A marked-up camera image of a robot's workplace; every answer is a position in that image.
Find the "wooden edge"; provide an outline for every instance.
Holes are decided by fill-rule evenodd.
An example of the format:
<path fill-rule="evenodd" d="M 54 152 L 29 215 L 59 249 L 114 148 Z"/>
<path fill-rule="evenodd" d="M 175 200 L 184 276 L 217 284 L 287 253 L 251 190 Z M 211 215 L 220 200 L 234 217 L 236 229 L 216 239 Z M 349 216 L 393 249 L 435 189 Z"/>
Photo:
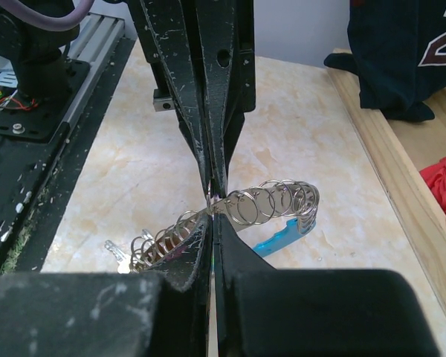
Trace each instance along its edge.
<path fill-rule="evenodd" d="M 446 157 L 446 89 L 435 93 L 426 103 L 433 110 L 435 120 L 424 123 L 388 120 L 417 170 Z"/>
<path fill-rule="evenodd" d="M 446 313 L 446 215 L 381 112 L 360 108 L 357 77 L 328 72 Z"/>

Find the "marble surface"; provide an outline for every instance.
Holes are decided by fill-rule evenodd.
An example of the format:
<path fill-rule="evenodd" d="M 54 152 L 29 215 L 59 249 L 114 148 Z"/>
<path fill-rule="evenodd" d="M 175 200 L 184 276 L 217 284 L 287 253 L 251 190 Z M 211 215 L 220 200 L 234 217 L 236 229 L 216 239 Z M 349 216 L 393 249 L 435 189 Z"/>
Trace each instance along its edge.
<path fill-rule="evenodd" d="M 446 317 L 410 247 L 325 70 L 256 60 L 257 109 L 230 165 L 230 189 L 268 179 L 320 191 L 317 227 L 272 254 L 277 268 L 389 268 L 413 286 L 446 356 Z M 89 152 L 43 271 L 117 271 L 107 239 L 129 252 L 204 197 L 174 112 L 154 112 L 152 72 L 137 44 Z M 240 233 L 250 246 L 285 226 L 274 219 Z"/>

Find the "purple cable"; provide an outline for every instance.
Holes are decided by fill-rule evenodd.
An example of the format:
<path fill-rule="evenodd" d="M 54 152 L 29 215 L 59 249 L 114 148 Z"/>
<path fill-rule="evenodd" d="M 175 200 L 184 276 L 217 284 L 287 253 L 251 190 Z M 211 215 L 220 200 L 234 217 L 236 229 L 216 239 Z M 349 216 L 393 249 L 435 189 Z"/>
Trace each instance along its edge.
<path fill-rule="evenodd" d="M 19 0 L 0 0 L 0 6 L 16 18 L 36 28 L 54 32 L 67 31 L 78 25 L 86 17 L 93 3 L 94 0 L 81 0 L 76 9 L 68 15 L 50 17 L 31 10 Z"/>

